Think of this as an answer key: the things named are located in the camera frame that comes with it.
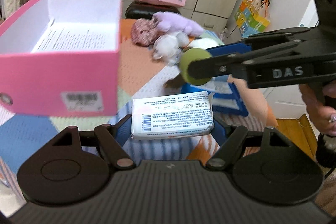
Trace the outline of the right hand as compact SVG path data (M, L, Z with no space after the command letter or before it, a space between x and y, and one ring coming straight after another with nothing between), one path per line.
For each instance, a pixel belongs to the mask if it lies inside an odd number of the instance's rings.
M320 102L307 84L299 85L299 90L306 104L306 112L315 128L320 133L335 136L335 109Z

